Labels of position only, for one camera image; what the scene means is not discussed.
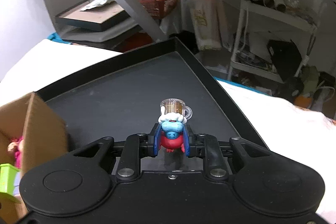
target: white plastic bag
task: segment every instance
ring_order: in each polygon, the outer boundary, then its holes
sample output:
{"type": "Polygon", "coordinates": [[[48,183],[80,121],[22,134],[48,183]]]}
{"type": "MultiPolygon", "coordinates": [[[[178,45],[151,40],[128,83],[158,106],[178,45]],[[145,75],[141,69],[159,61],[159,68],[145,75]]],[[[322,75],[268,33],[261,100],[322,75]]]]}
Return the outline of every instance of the white plastic bag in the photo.
{"type": "Polygon", "coordinates": [[[222,0],[192,0],[190,4],[198,49],[220,50],[222,45],[230,48],[222,0]]]}

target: lime green plastic toy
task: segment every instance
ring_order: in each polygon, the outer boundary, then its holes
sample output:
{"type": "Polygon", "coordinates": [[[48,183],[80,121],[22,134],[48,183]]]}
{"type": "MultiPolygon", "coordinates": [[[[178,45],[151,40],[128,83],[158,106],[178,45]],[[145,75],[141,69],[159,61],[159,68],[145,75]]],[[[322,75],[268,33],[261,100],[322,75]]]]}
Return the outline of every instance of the lime green plastic toy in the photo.
{"type": "Polygon", "coordinates": [[[0,165],[0,196],[7,198],[11,201],[18,202],[13,196],[14,180],[17,172],[20,170],[11,164],[0,165]]]}

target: storage shelf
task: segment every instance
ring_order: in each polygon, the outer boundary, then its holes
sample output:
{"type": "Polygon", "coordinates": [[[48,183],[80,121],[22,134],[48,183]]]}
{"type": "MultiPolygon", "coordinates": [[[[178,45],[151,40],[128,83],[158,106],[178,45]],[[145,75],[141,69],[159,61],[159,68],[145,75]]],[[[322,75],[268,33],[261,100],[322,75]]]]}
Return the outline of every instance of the storage shelf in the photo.
{"type": "Polygon", "coordinates": [[[241,3],[241,7],[244,10],[248,9],[248,12],[253,12],[253,13],[263,15],[269,18],[273,18],[275,20],[284,22],[288,25],[291,25],[293,27],[296,27],[306,32],[310,32],[310,33],[313,32],[313,26],[300,17],[295,17],[295,16],[282,13],[282,12],[279,12],[271,8],[267,8],[267,7],[258,5],[258,4],[254,4],[248,0],[243,1],[241,3]]]}
{"type": "Polygon", "coordinates": [[[245,64],[242,64],[242,63],[239,63],[239,62],[236,62],[236,61],[232,61],[232,60],[231,60],[230,64],[235,69],[246,71],[246,72],[252,73],[254,75],[259,75],[261,77],[264,77],[264,78],[267,78],[267,79],[270,79],[270,80],[273,80],[273,81],[276,81],[276,82],[279,82],[279,83],[283,83],[280,75],[277,74],[277,73],[272,73],[272,72],[269,72],[269,71],[266,71],[266,70],[263,70],[263,69],[255,68],[255,67],[252,67],[250,65],[245,65],[245,64]]]}

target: cardboard box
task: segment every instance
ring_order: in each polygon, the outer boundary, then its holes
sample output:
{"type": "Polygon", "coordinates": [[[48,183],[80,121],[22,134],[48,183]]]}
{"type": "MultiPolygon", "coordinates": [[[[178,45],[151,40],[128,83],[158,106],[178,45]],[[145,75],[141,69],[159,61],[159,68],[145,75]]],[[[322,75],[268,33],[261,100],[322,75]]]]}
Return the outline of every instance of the cardboard box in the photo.
{"type": "MultiPolygon", "coordinates": [[[[23,136],[22,169],[27,171],[67,152],[65,122],[57,116],[36,93],[29,93],[0,107],[0,164],[14,165],[7,153],[11,139],[23,136]]],[[[14,203],[0,198],[0,217],[15,223],[26,213],[21,201],[14,203]]]]}
{"type": "Polygon", "coordinates": [[[103,32],[129,18],[127,12],[115,1],[102,7],[81,11],[90,1],[83,1],[55,16],[59,24],[103,32]]]}

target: orange plastic basket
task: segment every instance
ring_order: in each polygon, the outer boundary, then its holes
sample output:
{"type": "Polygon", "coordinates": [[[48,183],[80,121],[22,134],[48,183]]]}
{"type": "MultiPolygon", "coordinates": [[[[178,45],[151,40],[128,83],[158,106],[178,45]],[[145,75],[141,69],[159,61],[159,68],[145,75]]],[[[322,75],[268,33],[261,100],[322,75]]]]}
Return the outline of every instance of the orange plastic basket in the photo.
{"type": "Polygon", "coordinates": [[[170,14],[179,0],[139,0],[154,19],[162,19],[170,14]]]}

